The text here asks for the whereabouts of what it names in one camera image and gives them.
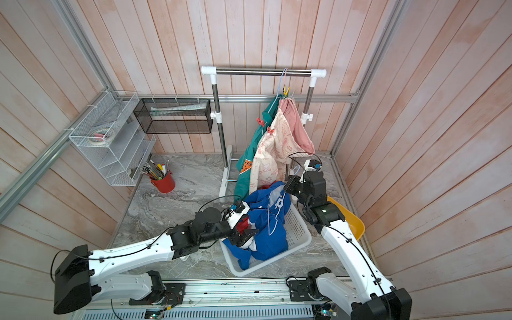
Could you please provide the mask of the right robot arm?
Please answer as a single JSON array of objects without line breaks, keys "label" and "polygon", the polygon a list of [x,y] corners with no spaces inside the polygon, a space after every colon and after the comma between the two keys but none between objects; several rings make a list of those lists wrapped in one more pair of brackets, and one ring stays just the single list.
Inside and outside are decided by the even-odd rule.
[{"label": "right robot arm", "polygon": [[323,173],[291,175],[284,189],[298,198],[307,222],[331,246],[351,278],[348,285],[326,267],[314,269],[307,275],[311,295],[328,298],[352,319],[409,319],[410,294],[397,289],[364,252],[346,215],[328,200]]}]

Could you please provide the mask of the light blue hanger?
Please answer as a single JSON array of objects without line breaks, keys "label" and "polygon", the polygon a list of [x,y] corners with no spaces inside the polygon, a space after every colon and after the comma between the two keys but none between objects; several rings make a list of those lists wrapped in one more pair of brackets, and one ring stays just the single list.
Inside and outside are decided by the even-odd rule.
[{"label": "light blue hanger", "polygon": [[[267,206],[267,228],[268,228],[268,236],[272,236],[277,229],[277,222],[279,220],[279,215],[284,206],[285,202],[285,192],[280,189],[277,191],[273,191],[269,196],[269,203]],[[274,222],[271,222],[271,209],[275,210],[274,213]]]}]

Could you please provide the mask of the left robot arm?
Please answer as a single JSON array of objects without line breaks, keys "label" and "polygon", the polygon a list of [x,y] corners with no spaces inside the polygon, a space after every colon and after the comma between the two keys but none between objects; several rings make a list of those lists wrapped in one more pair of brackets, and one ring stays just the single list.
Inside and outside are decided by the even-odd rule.
[{"label": "left robot arm", "polygon": [[222,214],[210,207],[197,212],[194,219],[145,241],[93,251],[87,245],[77,246],[68,251],[58,267],[51,267],[55,288],[53,312],[71,313],[101,299],[128,298],[137,303],[157,303],[166,290],[160,274],[148,271],[130,275],[130,270],[186,257],[207,249],[211,241],[227,240],[243,247],[257,234],[247,209]]}]

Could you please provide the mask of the blue red white jacket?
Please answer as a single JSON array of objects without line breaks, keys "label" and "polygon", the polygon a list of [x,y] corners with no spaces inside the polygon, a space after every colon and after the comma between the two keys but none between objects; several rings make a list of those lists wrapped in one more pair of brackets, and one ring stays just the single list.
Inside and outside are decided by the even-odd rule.
[{"label": "blue red white jacket", "polygon": [[[284,229],[285,216],[291,205],[290,194],[285,192],[284,206],[279,215],[277,229],[272,236],[268,236],[267,228],[267,206],[269,196],[273,191],[284,190],[284,182],[276,181],[272,185],[248,195],[243,201],[249,206],[249,223],[252,228],[258,229],[259,233],[253,240],[243,247],[231,245],[228,239],[223,240],[225,246],[231,251],[231,254],[238,259],[239,266],[242,270],[249,267],[249,260],[254,257],[258,260],[265,261],[276,255],[288,250],[286,240],[286,230]],[[274,222],[275,210],[271,209],[271,222]]]}]

